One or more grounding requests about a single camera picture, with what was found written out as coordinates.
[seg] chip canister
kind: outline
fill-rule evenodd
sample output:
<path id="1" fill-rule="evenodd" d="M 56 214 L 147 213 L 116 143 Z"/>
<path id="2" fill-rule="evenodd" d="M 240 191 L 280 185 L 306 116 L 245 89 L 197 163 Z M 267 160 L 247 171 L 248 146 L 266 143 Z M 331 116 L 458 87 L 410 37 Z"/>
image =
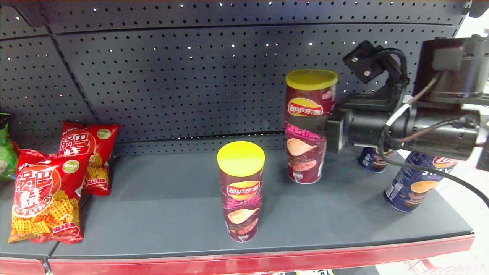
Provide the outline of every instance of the chip canister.
<path id="1" fill-rule="evenodd" d="M 247 242 L 258 230 L 265 153 L 254 143 L 236 141 L 219 150 L 217 161 L 227 233 L 237 242 Z"/>
<path id="2" fill-rule="evenodd" d="M 396 150 L 389 149 L 387 152 L 384 151 L 384 155 L 391 159 L 396 152 Z M 373 173 L 382 173 L 387 166 L 387 162 L 378 154 L 378 148 L 373 147 L 364 147 L 357 161 L 360 166 Z"/>
<path id="3" fill-rule="evenodd" d="M 450 173 L 458 160 L 412 152 L 405 163 Z M 401 168 L 383 195 L 395 209 L 412 212 L 443 178 L 438 174 Z"/>
<path id="4" fill-rule="evenodd" d="M 289 177 L 311 184 L 321 178 L 326 154 L 326 137 L 289 123 L 291 116 L 323 116 L 335 105 L 338 75 L 329 70 L 301 69 L 287 74 L 285 135 Z"/>

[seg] yellow plastic cap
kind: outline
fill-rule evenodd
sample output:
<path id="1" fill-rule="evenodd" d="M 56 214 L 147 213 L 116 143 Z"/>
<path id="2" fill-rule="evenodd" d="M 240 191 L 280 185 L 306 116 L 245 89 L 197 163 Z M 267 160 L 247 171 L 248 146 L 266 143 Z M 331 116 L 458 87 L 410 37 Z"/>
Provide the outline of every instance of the yellow plastic cap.
<path id="1" fill-rule="evenodd" d="M 248 141 L 235 141 L 224 145 L 217 153 L 217 164 L 233 177 L 256 174 L 265 164 L 265 152 L 260 146 Z"/>
<path id="2" fill-rule="evenodd" d="M 336 84 L 338 74 L 323 69 L 299 69 L 288 73 L 286 82 L 287 85 L 297 90 L 320 90 Z"/>

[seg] red snack bag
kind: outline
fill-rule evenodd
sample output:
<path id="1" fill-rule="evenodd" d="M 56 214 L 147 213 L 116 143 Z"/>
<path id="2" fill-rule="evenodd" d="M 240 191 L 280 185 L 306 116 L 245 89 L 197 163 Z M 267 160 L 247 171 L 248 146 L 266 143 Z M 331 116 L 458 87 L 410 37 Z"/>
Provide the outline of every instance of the red snack bag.
<path id="1" fill-rule="evenodd" d="M 92 124 L 85 127 L 63 122 L 59 153 L 93 154 L 83 183 L 84 194 L 107 196 L 111 193 L 107 161 L 111 157 L 119 127 L 117 124 Z"/>
<path id="2" fill-rule="evenodd" d="M 89 158 L 21 150 L 9 243 L 31 239 L 74 244 L 83 239 L 78 202 Z"/>

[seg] gray shelf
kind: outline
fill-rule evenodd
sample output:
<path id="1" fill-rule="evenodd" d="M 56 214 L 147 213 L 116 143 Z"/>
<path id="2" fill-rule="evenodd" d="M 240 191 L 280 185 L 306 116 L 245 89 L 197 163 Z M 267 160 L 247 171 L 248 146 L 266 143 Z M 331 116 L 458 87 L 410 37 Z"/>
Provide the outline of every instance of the gray shelf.
<path id="1" fill-rule="evenodd" d="M 323 178 L 293 183 L 284 150 L 267 150 L 264 209 L 255 238 L 226 233 L 216 153 L 128 156 L 112 170 L 112 194 L 83 207 L 85 239 L 60 244 L 57 259 L 151 258 L 362 247 L 471 234 L 436 192 L 413 213 L 390 207 L 381 193 L 396 167 L 372 174 L 359 148 L 327 154 Z"/>
<path id="2" fill-rule="evenodd" d="M 21 241 L 8 244 L 10 235 L 12 200 L 14 198 L 14 181 L 0 183 L 0 256 L 13 258 L 46 258 L 55 241 L 35 244 L 29 241 Z"/>

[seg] metal bracket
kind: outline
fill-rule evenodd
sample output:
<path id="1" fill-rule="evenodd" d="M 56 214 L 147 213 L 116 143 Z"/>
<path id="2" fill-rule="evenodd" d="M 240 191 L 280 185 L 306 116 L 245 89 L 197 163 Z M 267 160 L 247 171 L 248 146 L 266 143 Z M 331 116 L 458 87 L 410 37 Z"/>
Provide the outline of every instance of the metal bracket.
<path id="1" fill-rule="evenodd" d="M 1 2 L 2 6 L 9 6 L 24 19 L 30 27 L 42 27 L 49 24 L 44 17 L 43 8 L 39 1 L 12 1 L 6 0 Z"/>
<path id="2" fill-rule="evenodd" d="M 481 17 L 489 9 L 489 1 L 472 1 L 470 7 L 465 8 L 464 15 L 469 17 Z"/>

